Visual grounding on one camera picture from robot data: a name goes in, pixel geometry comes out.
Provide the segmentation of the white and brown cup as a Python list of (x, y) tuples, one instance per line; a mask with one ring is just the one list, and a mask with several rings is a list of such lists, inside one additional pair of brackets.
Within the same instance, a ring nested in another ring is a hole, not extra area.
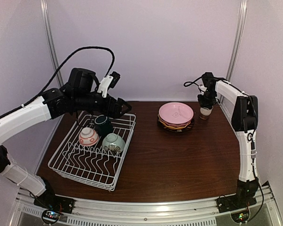
[(212, 113), (212, 110), (213, 110), (213, 107), (211, 107), (211, 108), (201, 107), (199, 118), (202, 119), (202, 120), (208, 120), (211, 113)]

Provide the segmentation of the dark green mug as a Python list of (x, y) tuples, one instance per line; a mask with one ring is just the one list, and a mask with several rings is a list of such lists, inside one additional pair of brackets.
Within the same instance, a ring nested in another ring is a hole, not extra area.
[(95, 118), (94, 129), (101, 137), (105, 137), (106, 135), (112, 133), (114, 130), (109, 117), (105, 115), (99, 115)]

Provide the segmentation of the black rimmed cream plate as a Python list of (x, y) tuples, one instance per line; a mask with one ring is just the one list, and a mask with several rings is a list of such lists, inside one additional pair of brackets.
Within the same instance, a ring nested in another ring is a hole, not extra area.
[(194, 123), (195, 123), (195, 119), (193, 118), (190, 123), (188, 125), (186, 125), (185, 127), (180, 127), (180, 128), (173, 128), (173, 127), (169, 127), (169, 126), (166, 126), (164, 123), (162, 123), (159, 119), (159, 117), (157, 117), (157, 125), (158, 127), (164, 129), (164, 130), (167, 130), (169, 132), (174, 132), (174, 133), (182, 133), (182, 132), (188, 132), (188, 131), (191, 131), (193, 126), (194, 126)]

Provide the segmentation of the light blue bowl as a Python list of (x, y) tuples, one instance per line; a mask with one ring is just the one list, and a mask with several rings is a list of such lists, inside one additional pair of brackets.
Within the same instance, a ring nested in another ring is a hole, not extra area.
[(121, 153), (125, 148), (125, 141), (117, 134), (110, 133), (102, 141), (102, 149), (106, 153)]

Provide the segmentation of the light pink plate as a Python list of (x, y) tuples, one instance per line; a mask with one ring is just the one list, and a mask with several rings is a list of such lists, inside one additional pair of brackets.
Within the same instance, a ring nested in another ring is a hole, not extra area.
[(158, 113), (163, 120), (170, 123), (184, 123), (194, 117), (192, 108), (181, 102), (166, 103), (160, 107)]

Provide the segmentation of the yellow polka dot plate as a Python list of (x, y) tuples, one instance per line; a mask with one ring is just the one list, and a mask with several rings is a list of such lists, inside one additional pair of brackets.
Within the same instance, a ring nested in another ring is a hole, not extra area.
[(183, 130), (183, 129), (187, 129), (187, 128), (191, 128), (194, 125), (194, 118), (192, 118), (190, 121), (184, 123), (184, 124), (168, 124), (166, 121), (164, 121), (163, 119), (161, 119), (158, 116), (158, 122), (167, 129), (171, 129), (171, 130)]

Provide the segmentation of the white bowl red pattern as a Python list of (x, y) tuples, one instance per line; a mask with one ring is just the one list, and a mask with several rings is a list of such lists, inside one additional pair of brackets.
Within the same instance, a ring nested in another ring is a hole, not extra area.
[(99, 141), (100, 137), (94, 129), (85, 127), (81, 130), (78, 138), (81, 145), (93, 146)]

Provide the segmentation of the dark pink polka dot plate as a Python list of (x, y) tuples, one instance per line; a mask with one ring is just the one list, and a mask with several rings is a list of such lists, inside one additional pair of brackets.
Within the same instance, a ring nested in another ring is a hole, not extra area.
[(191, 124), (192, 121), (194, 120), (194, 118), (192, 118), (192, 119), (189, 120), (188, 122), (184, 122), (184, 123), (170, 123), (170, 122), (167, 122), (167, 121), (163, 120), (163, 119), (160, 117), (160, 115), (158, 114), (158, 120), (159, 120), (161, 123), (163, 123), (164, 125), (167, 125), (167, 126), (169, 126), (169, 127), (174, 127), (174, 128), (177, 127), (177, 128), (179, 128), (179, 127), (185, 127), (185, 126)]

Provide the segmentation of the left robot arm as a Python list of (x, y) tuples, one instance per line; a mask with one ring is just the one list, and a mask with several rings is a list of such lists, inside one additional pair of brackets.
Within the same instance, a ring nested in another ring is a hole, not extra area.
[(0, 175), (33, 195), (40, 196), (41, 203), (48, 209), (56, 208), (58, 198), (47, 191), (44, 180), (10, 160), (3, 143), (36, 124), (53, 120), (66, 113), (96, 111), (110, 118), (122, 117), (131, 111), (132, 107), (123, 99), (115, 99), (108, 94), (108, 90), (114, 88), (119, 79), (120, 74), (113, 72), (99, 81), (95, 72), (73, 68), (68, 82), (61, 88), (41, 92), (31, 103), (0, 116)]

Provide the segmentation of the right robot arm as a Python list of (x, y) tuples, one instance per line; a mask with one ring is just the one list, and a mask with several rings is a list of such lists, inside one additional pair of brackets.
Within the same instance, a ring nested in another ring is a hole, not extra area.
[(240, 173), (236, 194), (232, 203), (242, 208), (254, 196), (258, 189), (256, 177), (256, 130), (258, 126), (258, 98), (239, 90), (225, 78), (218, 78), (211, 72), (204, 73), (200, 79), (200, 115), (203, 119), (210, 116), (217, 96), (221, 95), (234, 105), (231, 126), (236, 133), (240, 147)]

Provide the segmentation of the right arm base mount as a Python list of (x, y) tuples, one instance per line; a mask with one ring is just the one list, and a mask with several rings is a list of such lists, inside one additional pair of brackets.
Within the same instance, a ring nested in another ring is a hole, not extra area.
[(255, 194), (258, 190), (258, 178), (243, 182), (237, 180), (236, 193), (230, 196), (221, 195), (217, 198), (216, 203), (219, 213), (239, 210), (255, 205), (257, 200)]

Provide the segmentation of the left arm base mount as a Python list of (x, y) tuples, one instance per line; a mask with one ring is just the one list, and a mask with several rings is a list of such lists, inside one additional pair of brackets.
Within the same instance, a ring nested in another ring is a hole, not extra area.
[(74, 199), (56, 195), (51, 185), (46, 185), (45, 188), (46, 190), (42, 194), (33, 196), (34, 205), (54, 212), (72, 213)]

